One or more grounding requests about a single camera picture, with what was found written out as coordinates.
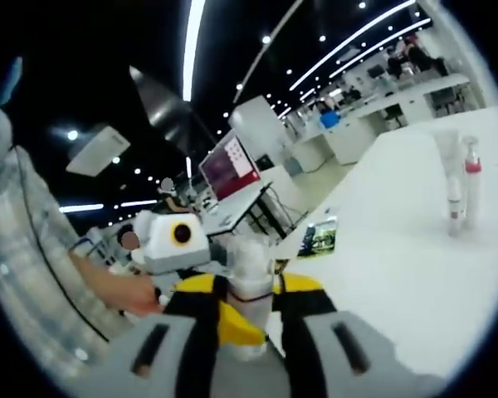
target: hand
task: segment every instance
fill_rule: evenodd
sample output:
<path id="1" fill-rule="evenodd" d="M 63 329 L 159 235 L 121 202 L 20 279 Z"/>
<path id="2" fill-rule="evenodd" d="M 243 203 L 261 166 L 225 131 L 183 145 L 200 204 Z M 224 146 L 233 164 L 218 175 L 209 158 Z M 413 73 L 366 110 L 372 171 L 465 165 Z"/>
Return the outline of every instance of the hand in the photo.
<path id="1" fill-rule="evenodd" d="M 155 287 L 148 275 L 121 276 L 106 273 L 100 275 L 91 284 L 91 288 L 108 306 L 137 317 L 162 313 L 164 310 L 164 306 L 155 297 Z"/>

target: white spray bottle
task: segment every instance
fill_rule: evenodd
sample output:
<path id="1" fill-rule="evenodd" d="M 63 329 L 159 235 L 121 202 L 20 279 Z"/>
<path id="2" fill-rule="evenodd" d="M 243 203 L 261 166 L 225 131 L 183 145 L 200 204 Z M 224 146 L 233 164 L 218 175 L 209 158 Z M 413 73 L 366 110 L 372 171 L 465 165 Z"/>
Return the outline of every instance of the white spray bottle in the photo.
<path id="1" fill-rule="evenodd" d="M 465 214 L 464 226 L 468 230 L 472 230 L 476 227 L 479 205 L 480 205 L 481 160 L 476 151 L 478 138 L 467 136 L 463 138 L 463 143 L 466 145 L 466 157 L 465 157 L 466 214 Z"/>

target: blue object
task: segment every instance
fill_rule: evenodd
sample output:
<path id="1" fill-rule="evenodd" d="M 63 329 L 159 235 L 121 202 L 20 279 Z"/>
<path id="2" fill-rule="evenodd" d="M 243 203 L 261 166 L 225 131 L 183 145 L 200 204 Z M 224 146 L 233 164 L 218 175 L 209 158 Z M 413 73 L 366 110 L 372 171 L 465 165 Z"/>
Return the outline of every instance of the blue object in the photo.
<path id="1" fill-rule="evenodd" d="M 341 116 L 331 110 L 330 112 L 326 112 L 321 115 L 321 123 L 325 126 L 326 129 L 333 128 L 336 124 L 339 123 Z"/>

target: computer monitor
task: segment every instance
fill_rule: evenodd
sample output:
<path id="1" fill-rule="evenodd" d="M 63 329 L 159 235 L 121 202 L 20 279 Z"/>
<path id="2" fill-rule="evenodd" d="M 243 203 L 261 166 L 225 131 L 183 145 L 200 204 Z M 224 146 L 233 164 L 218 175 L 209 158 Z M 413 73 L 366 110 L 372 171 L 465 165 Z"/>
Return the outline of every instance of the computer monitor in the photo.
<path id="1" fill-rule="evenodd" d="M 204 158 L 199 169 L 219 201 L 260 180 L 258 167 L 234 130 Z"/>
<path id="2" fill-rule="evenodd" d="M 385 73 L 385 69 L 381 65 L 375 65 L 370 69 L 367 69 L 367 73 L 369 76 L 371 76 L 373 79 L 376 79 L 377 77 L 383 75 Z"/>

